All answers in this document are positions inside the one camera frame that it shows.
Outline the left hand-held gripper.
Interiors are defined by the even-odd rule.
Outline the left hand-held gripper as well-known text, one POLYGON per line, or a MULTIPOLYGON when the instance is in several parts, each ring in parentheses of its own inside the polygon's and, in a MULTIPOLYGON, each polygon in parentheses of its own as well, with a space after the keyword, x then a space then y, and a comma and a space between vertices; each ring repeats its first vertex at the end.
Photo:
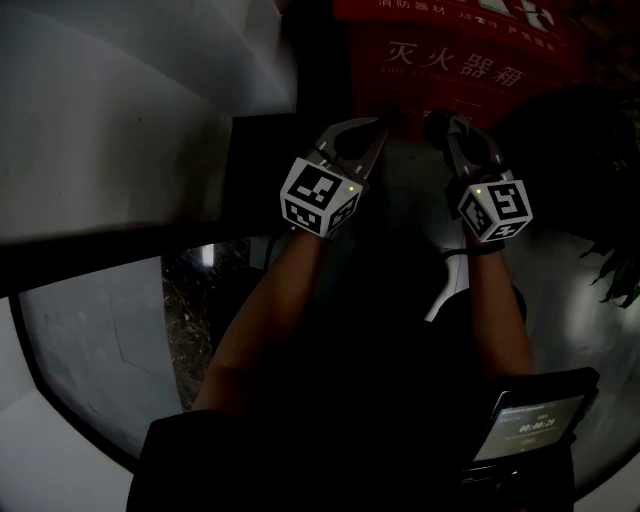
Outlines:
POLYGON ((283 218, 320 238, 332 237, 355 213, 388 133, 378 118, 329 126, 316 149, 290 168, 280 190, 283 218))

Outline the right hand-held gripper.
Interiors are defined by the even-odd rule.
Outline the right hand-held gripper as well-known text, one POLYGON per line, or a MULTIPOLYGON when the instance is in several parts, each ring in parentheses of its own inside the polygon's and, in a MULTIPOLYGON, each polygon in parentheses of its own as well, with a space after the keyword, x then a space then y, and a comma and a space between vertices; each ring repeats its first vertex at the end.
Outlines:
POLYGON ((479 243, 513 238, 533 219, 524 183, 510 171, 469 177, 487 166, 498 165, 499 150, 487 133, 466 120, 469 127, 460 119, 450 119, 446 131, 451 160, 461 178, 457 180, 461 192, 457 213, 479 243))

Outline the red fire extinguisher box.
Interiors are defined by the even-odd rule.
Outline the red fire extinguisher box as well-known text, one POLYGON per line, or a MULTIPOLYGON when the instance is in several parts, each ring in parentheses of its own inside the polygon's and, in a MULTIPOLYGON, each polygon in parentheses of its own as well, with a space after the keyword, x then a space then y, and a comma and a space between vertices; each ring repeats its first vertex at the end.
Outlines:
POLYGON ((583 82, 553 0, 333 0, 349 30, 356 115, 419 135, 440 109, 488 128, 548 90, 583 82))

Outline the person's left forearm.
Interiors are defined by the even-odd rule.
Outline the person's left forearm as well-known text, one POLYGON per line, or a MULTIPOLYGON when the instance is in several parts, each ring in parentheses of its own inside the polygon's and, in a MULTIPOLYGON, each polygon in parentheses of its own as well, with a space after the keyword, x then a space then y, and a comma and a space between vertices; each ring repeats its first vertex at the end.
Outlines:
POLYGON ((270 356, 295 332, 328 241, 296 232, 225 331, 194 401, 194 411, 250 413, 270 356))

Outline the person's right forearm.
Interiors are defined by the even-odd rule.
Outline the person's right forearm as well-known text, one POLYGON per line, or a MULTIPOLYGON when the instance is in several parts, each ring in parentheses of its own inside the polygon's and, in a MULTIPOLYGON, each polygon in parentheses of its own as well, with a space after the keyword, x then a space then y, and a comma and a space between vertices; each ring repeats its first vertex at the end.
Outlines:
POLYGON ((484 376, 525 376, 533 358, 511 275, 500 252, 469 254, 472 333, 484 376))

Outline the green leafy plant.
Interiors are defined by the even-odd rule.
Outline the green leafy plant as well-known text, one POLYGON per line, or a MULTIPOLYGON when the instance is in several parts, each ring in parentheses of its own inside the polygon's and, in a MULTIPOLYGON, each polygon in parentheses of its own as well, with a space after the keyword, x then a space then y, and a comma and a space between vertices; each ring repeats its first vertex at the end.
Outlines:
POLYGON ((640 97, 623 99, 619 113, 609 158, 612 176, 606 180, 612 191, 605 213, 613 225, 603 228, 580 257, 602 260, 594 281, 611 281, 601 301, 626 309, 640 300, 640 97))

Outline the black baseboard strip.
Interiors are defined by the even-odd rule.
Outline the black baseboard strip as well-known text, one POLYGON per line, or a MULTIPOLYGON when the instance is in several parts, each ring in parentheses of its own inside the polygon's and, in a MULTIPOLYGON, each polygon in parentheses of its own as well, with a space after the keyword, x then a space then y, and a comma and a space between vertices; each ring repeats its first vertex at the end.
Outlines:
POLYGON ((176 169, 194 171, 178 215, 165 224, 131 225, 0 244, 0 298, 149 257, 283 226, 277 193, 286 168, 313 135, 297 114, 237 117, 221 139, 189 140, 176 169))

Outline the person's black clothing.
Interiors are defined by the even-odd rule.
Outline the person's black clothing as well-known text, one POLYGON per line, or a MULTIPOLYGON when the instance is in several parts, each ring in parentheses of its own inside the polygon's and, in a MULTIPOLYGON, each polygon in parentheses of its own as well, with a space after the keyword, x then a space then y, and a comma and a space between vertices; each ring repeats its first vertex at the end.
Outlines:
POLYGON ((436 249, 366 241, 317 303, 320 269, 248 415, 151 424, 126 512, 573 512, 562 453, 466 480, 503 377, 482 371, 469 288, 425 320, 436 249))

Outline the black phone with screen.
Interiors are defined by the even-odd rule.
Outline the black phone with screen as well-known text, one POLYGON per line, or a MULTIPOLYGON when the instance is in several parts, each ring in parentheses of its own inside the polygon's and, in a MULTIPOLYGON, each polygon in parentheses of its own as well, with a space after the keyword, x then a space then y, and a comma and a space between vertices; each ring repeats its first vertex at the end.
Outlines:
POLYGON ((591 367, 496 380, 472 463, 518 457, 564 441, 597 395, 599 380, 591 367))

